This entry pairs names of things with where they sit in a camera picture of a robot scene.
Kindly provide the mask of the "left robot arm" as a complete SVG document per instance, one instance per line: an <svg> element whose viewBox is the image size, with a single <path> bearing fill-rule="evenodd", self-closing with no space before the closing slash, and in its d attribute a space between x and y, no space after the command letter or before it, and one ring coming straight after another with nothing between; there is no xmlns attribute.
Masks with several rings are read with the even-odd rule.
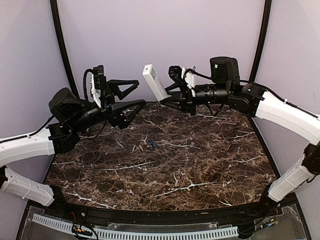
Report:
<svg viewBox="0 0 320 240"><path fill-rule="evenodd" d="M138 80L94 80L91 90L94 102L79 99L67 87L60 89L49 102L51 117L38 130L0 141L0 189L37 202L67 218L70 206L63 201L61 190L35 182L8 167L20 160L70 152L80 141L79 133L102 123L125 129L145 106L143 99L115 102L123 99L139 85ZM57 123L50 124L52 119Z"/></svg>

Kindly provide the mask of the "white remote control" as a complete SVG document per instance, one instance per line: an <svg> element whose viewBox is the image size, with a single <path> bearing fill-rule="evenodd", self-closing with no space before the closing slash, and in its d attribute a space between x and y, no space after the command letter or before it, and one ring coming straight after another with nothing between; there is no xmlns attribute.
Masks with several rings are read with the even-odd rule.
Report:
<svg viewBox="0 0 320 240"><path fill-rule="evenodd" d="M159 103L169 97L152 64L144 66L142 75Z"/></svg>

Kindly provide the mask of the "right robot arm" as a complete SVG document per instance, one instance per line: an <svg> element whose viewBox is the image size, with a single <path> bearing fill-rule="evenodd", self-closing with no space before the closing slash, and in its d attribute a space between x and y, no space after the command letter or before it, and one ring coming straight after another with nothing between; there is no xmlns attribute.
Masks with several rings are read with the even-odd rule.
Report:
<svg viewBox="0 0 320 240"><path fill-rule="evenodd" d="M220 56L210 60L211 84L197 85L194 68L169 67L173 84L165 89L162 105L191 115L197 105L229 106L248 117L282 126L308 141L302 157L266 189L266 198L255 205L255 213L266 217L287 194L320 174L320 116L281 98L270 88L240 79L236 58Z"/></svg>

